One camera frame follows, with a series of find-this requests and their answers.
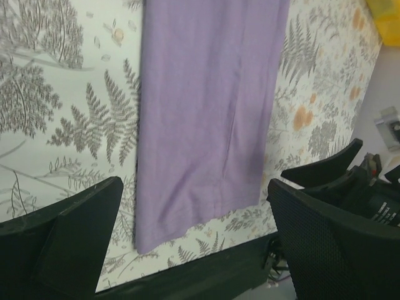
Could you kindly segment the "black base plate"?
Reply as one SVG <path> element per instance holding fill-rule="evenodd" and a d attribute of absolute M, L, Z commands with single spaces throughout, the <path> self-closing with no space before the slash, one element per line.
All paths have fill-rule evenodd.
<path fill-rule="evenodd" d="M 266 263 L 278 233 L 97 293 L 95 299 L 234 299 L 273 281 Z"/>

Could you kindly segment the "yellow plastic bin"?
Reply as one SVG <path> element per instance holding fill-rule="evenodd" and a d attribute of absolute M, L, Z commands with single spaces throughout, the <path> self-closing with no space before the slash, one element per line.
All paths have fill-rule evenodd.
<path fill-rule="evenodd" d="M 366 0 L 385 46 L 399 47 L 399 0 Z"/>

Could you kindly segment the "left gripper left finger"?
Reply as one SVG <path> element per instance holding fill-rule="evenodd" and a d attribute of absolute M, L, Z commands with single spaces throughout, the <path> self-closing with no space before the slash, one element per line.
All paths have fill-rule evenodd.
<path fill-rule="evenodd" d="M 1 223 L 1 299 L 94 299 L 123 182 Z"/>

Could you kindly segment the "floral table mat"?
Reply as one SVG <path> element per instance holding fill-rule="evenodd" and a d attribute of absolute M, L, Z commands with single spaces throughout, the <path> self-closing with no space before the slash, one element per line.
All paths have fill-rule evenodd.
<path fill-rule="evenodd" d="M 276 230 L 264 199 L 134 249 L 143 1 L 1 2 L 1 220 L 124 183 L 102 291 Z M 292 1 L 261 187 L 351 139 L 382 41 L 365 1 Z"/>

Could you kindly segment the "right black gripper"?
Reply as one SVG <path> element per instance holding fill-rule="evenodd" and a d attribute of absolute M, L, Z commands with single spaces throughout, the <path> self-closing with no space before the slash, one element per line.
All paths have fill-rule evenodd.
<path fill-rule="evenodd" d="M 399 227 L 399 188 L 376 177 L 364 160 L 346 171 L 363 146 L 356 138 L 331 157 L 284 170 L 281 177 L 306 194 L 374 222 Z"/>

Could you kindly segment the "purple t shirt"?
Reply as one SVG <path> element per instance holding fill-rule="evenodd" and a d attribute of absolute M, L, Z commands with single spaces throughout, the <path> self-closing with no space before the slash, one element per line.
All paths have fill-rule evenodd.
<path fill-rule="evenodd" d="M 147 1 L 135 247 L 259 202 L 289 1 Z"/>

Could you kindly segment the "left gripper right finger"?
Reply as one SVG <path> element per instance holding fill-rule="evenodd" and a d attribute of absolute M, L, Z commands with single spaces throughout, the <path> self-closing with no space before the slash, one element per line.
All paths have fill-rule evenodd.
<path fill-rule="evenodd" d="M 298 299 L 399 299 L 399 228 L 278 179 L 267 189 Z"/>

